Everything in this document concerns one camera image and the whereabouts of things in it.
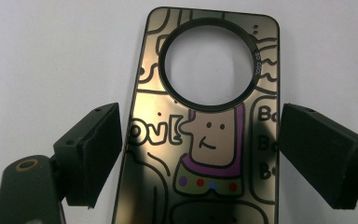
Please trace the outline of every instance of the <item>screw hole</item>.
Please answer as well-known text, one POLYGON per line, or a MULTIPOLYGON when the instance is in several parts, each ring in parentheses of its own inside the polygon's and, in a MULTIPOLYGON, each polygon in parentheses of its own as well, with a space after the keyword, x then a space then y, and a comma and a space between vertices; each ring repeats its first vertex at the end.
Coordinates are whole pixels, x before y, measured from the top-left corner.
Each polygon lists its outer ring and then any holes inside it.
POLYGON ((29 159, 26 161, 22 161, 19 164, 17 164, 16 166, 16 171, 17 172, 25 172, 25 171, 29 171, 32 168, 34 168, 38 163, 38 160, 36 159, 29 159))

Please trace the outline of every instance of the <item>blue dot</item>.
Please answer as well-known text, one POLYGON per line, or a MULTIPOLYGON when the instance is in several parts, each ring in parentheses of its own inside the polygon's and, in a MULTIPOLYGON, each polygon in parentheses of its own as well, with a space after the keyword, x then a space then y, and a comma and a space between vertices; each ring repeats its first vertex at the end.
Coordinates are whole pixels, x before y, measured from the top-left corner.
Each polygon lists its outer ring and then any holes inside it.
POLYGON ((216 182, 211 182, 211 183, 209 183, 209 184, 208 184, 208 188, 209 188, 209 189, 217 189, 217 184, 216 184, 216 182))
POLYGON ((179 178, 179 185, 184 187, 185 185, 187 185, 187 178, 185 176, 181 176, 179 178))

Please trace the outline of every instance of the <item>cartoon mouth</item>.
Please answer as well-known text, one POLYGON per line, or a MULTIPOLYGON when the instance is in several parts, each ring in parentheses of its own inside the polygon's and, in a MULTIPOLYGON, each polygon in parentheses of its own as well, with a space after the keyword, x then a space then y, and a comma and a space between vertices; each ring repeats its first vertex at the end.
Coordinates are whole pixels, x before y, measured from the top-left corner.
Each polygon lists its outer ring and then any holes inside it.
POLYGON ((201 148, 202 146, 205 146, 205 147, 207 147, 207 148, 209 148, 209 149, 216 149, 216 147, 206 144, 206 143, 204 142, 205 138, 206 138, 206 136, 204 136, 204 137, 200 140, 199 148, 201 148))

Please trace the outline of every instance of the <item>cartoon face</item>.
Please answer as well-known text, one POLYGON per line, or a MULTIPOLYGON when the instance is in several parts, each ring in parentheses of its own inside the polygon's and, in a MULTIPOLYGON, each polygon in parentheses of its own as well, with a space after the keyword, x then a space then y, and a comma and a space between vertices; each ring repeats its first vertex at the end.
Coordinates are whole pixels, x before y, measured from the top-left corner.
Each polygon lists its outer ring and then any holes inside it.
POLYGON ((235 157, 234 110, 193 113, 193 118, 180 127, 183 133, 192 135, 191 159, 212 166, 230 165, 235 157))

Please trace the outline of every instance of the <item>white background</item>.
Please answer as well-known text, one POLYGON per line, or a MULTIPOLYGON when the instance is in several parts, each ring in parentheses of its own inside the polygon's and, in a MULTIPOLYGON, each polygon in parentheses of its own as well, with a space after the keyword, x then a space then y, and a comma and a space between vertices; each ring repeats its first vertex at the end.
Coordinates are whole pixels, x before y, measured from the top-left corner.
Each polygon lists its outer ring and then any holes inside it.
MULTIPOLYGON (((358 133, 358 1, 0 1, 0 179, 13 161, 51 156, 99 105, 119 102, 125 132, 146 17, 160 6, 275 18, 281 104, 311 107, 358 133)), ((118 172, 95 209, 63 202, 67 222, 110 223, 118 172)), ((284 156, 280 184, 280 223, 358 223, 358 206, 331 209, 284 156)))

